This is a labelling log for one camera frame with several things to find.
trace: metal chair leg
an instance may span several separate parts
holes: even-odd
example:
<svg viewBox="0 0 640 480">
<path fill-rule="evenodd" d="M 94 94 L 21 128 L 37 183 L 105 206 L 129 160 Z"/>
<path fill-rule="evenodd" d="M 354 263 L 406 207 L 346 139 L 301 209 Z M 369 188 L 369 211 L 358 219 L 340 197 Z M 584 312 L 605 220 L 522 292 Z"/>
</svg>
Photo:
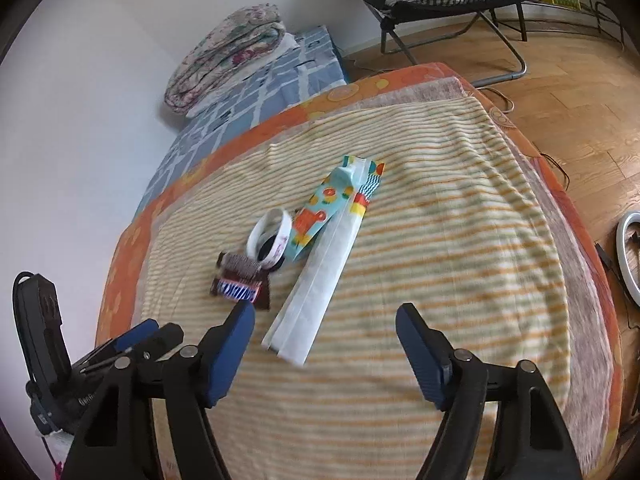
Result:
<svg viewBox="0 0 640 480">
<path fill-rule="evenodd" d="M 520 22 L 520 34 L 522 35 L 522 41 L 527 41 L 527 24 L 524 21 L 524 12 L 522 12 L 522 4 L 517 3 L 518 20 Z"/>
<path fill-rule="evenodd" d="M 408 60 L 411 61 L 411 64 L 412 65 L 417 65 L 418 62 L 415 60 L 414 55 L 406 47 L 406 45 L 402 42 L 402 40 L 398 37 L 396 32 L 394 30 L 390 30 L 389 31 L 389 35 L 394 39 L 396 44 L 400 47 L 400 50 L 402 50 L 402 52 L 404 52 L 404 55 L 407 56 Z"/>
<path fill-rule="evenodd" d="M 497 18 L 497 17 L 496 17 L 496 15 L 495 15 L 495 9 L 489 9 L 489 12 L 491 13 L 491 19 L 492 19 L 492 22 L 494 22 L 494 25 L 495 25 L 496 27 L 499 27 L 499 25 L 498 25 L 498 18 Z"/>
<path fill-rule="evenodd" d="M 515 49 L 515 47 L 511 44 L 507 37 L 503 33 L 501 33 L 500 29 L 498 29 L 498 27 L 496 27 L 494 23 L 482 12 L 479 12 L 479 14 L 480 17 L 486 22 L 486 24 L 493 29 L 493 31 L 498 35 L 502 42 L 509 48 L 509 50 L 511 50 L 512 54 L 518 59 L 518 61 L 520 62 L 520 69 L 516 70 L 515 72 L 508 72 L 506 74 L 494 75 L 491 77 L 486 77 L 484 79 L 479 79 L 478 81 L 472 81 L 471 84 L 478 88 L 481 86 L 489 86 L 496 83 L 502 83 L 504 81 L 512 81 L 524 76 L 527 73 L 527 62 L 524 61 L 523 57 Z"/>
</svg>

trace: folding lounge chair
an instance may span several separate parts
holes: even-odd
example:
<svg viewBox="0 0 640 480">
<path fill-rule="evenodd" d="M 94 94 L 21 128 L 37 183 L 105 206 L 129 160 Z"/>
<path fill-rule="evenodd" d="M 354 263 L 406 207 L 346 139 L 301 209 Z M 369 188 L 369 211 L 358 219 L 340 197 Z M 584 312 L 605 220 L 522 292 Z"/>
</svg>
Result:
<svg viewBox="0 0 640 480">
<path fill-rule="evenodd" d="M 506 74 L 495 75 L 473 81 L 472 84 L 477 88 L 481 86 L 492 85 L 501 83 L 503 81 L 510 81 L 522 77 L 527 71 L 527 64 L 518 53 L 511 42 L 505 37 L 503 33 L 498 29 L 497 23 L 492 22 L 484 13 L 488 10 L 494 16 L 494 9 L 499 7 L 506 7 L 510 5 L 516 5 L 518 10 L 518 18 L 520 19 L 520 30 L 522 32 L 522 41 L 527 41 L 527 30 L 524 22 L 524 15 L 522 12 L 522 2 L 524 0 L 487 0 L 484 2 L 476 2 L 468 5 L 460 6 L 427 6 L 422 4 L 414 4 L 410 2 L 397 2 L 394 6 L 389 7 L 385 4 L 385 0 L 362 0 L 369 10 L 373 13 L 376 19 L 380 22 L 380 52 L 382 54 L 395 54 L 396 52 L 403 52 L 409 61 L 416 65 L 414 55 L 410 49 L 414 46 L 435 43 L 436 41 L 449 40 L 450 38 L 456 38 L 468 31 L 472 25 L 482 18 L 486 24 L 494 31 L 498 37 L 504 42 L 504 44 L 513 52 L 513 55 L 520 62 L 520 69 L 515 72 L 507 72 Z M 425 41 L 419 41 L 417 43 L 404 44 L 404 42 L 398 37 L 395 32 L 395 28 L 400 23 L 420 22 L 421 20 L 432 20 L 435 18 L 444 18 L 446 16 L 461 16 L 462 14 L 475 13 L 473 19 L 465 25 L 462 30 L 451 34 L 445 34 L 437 38 L 430 38 Z M 399 48 L 394 50 L 386 50 L 386 35 L 390 35 L 396 42 Z"/>
</svg>

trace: black chair frame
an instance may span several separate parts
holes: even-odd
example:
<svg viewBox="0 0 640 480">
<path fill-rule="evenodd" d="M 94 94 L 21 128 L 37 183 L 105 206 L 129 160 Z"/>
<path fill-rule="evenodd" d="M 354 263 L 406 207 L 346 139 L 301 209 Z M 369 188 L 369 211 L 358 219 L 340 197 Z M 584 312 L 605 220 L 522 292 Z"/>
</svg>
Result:
<svg viewBox="0 0 640 480">
<path fill-rule="evenodd" d="M 461 6 L 461 7 L 450 7 L 447 9 L 446 7 L 427 7 L 427 6 L 414 6 L 412 4 L 405 4 L 401 6 L 399 16 L 403 16 L 403 19 L 397 19 L 394 17 L 395 6 L 391 7 L 390 12 L 386 11 L 384 14 L 381 12 L 381 8 L 386 10 L 386 6 L 381 6 L 381 2 L 377 2 L 376 0 L 362 0 L 370 12 L 376 17 L 376 19 L 380 22 L 380 53 L 381 54 L 397 54 L 398 52 L 402 52 L 409 62 L 413 65 L 417 65 L 418 61 L 415 59 L 414 54 L 411 53 L 410 49 L 416 46 L 421 46 L 430 43 L 436 43 L 437 41 L 450 40 L 452 38 L 457 38 L 467 32 L 473 24 L 478 20 L 482 19 L 492 31 L 502 40 L 502 42 L 508 47 L 511 53 L 516 57 L 518 62 L 520 63 L 520 67 L 517 70 L 512 72 L 507 72 L 505 74 L 490 76 L 486 78 L 482 78 L 476 81 L 472 81 L 471 84 L 476 88 L 493 85 L 496 83 L 501 83 L 504 81 L 511 81 L 514 79 L 521 78 L 527 72 L 527 63 L 524 58 L 520 55 L 517 49 L 511 44 L 511 41 L 500 31 L 497 25 L 497 19 L 495 18 L 495 8 L 506 6 L 505 3 L 509 2 L 508 5 L 514 4 L 516 5 L 516 9 L 518 11 L 518 20 L 520 22 L 520 32 L 522 35 L 522 41 L 527 41 L 527 28 L 524 20 L 524 14 L 522 12 L 522 0 L 510 2 L 510 0 L 496 0 L 495 2 L 484 2 L 479 4 L 478 6 Z M 486 11 L 491 13 L 491 19 L 485 15 Z M 398 36 L 395 32 L 396 25 L 399 23 L 406 22 L 416 22 L 420 21 L 420 15 L 424 15 L 424 19 L 430 20 L 434 18 L 440 18 L 445 16 L 459 16 L 461 14 L 467 14 L 469 12 L 474 12 L 475 15 L 468 22 L 465 27 L 456 32 L 452 32 L 449 34 L 444 34 L 442 36 L 437 36 L 436 38 L 429 38 L 423 41 L 417 41 L 415 43 L 405 44 L 404 41 Z M 387 50 L 386 49 L 386 40 L 387 35 L 391 36 L 391 38 L 396 42 L 398 48 Z"/>
</svg>

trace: blue patterned bedding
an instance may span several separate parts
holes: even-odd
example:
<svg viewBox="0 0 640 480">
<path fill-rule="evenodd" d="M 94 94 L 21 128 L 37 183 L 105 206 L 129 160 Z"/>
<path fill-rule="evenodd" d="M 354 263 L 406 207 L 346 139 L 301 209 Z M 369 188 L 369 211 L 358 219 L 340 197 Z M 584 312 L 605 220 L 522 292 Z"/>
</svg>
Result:
<svg viewBox="0 0 640 480">
<path fill-rule="evenodd" d="M 346 84 L 324 25 L 295 36 L 300 48 L 280 56 L 233 87 L 178 134 L 149 182 L 136 215 L 231 139 L 286 108 Z"/>
</svg>

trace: bed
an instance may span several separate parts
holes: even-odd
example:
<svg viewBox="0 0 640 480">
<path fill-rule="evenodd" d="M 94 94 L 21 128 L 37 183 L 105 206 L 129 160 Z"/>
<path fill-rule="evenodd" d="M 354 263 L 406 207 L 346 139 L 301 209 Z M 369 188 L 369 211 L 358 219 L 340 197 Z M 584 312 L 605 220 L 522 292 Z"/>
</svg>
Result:
<svg viewBox="0 0 640 480">
<path fill-rule="evenodd" d="M 332 56 L 333 49 L 326 30 L 320 28 L 314 33 L 306 35 L 303 43 L 305 43 L 305 48 L 309 50 L 299 52 L 298 58 L 291 59 L 287 64 L 299 68 L 297 64 L 308 59 L 308 57 L 304 59 L 300 56 L 309 56 L 311 49 L 315 48 L 316 55 L 313 64 L 314 67 L 320 66 L 318 73 L 325 70 L 322 73 L 335 74 L 335 76 L 329 77 L 322 76 L 322 82 L 319 82 L 315 89 L 329 89 L 328 91 L 315 98 L 305 100 L 302 97 L 306 96 L 300 91 L 297 94 L 294 93 L 295 95 L 292 97 L 290 93 L 282 91 L 287 88 L 287 85 L 280 85 L 278 86 L 280 90 L 276 91 L 276 94 L 280 92 L 277 106 L 265 107 L 265 99 L 256 99 L 255 105 L 250 104 L 249 107 L 237 105 L 238 108 L 233 108 L 233 105 L 217 104 L 214 109 L 210 108 L 201 116 L 196 117 L 178 136 L 150 183 L 136 218 L 123 232 L 116 248 L 100 310 L 96 342 L 103 342 L 124 332 L 132 322 L 140 319 L 145 280 L 147 279 L 148 257 L 152 252 L 154 241 L 162 230 L 162 226 L 166 224 L 177 208 L 183 205 L 184 200 L 188 197 L 194 196 L 198 186 L 206 182 L 212 174 L 225 165 L 241 159 L 243 154 L 256 150 L 265 141 L 274 139 L 283 132 L 295 130 L 300 125 L 311 124 L 313 120 L 335 114 L 339 110 L 346 110 L 348 107 L 357 107 L 358 104 L 367 100 L 384 97 L 385 94 L 391 94 L 401 89 L 411 88 L 424 82 L 454 78 L 455 81 L 460 82 L 463 91 L 478 99 L 500 131 L 529 161 L 552 197 L 555 206 L 561 211 L 564 221 L 570 226 L 579 251 L 588 264 L 588 273 L 593 280 L 604 322 L 606 344 L 612 358 L 607 390 L 607 408 L 602 417 L 606 424 L 604 441 L 599 447 L 598 456 L 590 457 L 589 472 L 596 474 L 613 449 L 620 423 L 622 358 L 618 326 L 609 286 L 594 250 L 593 242 L 546 160 L 491 101 L 442 64 L 410 67 L 384 76 L 374 76 L 354 84 L 344 85 L 341 78 L 338 78 L 338 74 L 341 74 L 339 61 L 337 57 Z M 252 79 L 250 85 L 254 85 L 257 80 L 259 78 Z M 262 88 L 264 86 L 268 86 L 268 83 L 263 83 Z M 250 92 L 240 92 L 234 102 L 241 102 L 240 97 L 248 93 Z M 264 114 L 259 112 L 259 109 L 264 109 Z M 212 127 L 217 124 L 216 120 L 228 110 L 231 112 L 226 115 L 225 123 Z M 252 120 L 249 122 L 245 119 L 244 128 L 235 130 L 231 126 L 234 120 L 246 114 L 250 114 Z M 572 354 L 572 358 L 579 359 L 578 354 Z M 168 473 L 171 470 L 170 461 L 167 467 L 165 473 L 168 478 L 171 478 Z"/>
<path fill-rule="evenodd" d="M 203 158 L 287 108 L 346 84 L 340 56 L 323 25 L 295 35 L 287 52 L 233 87 L 178 134 L 149 182 L 136 215 Z"/>
</svg>

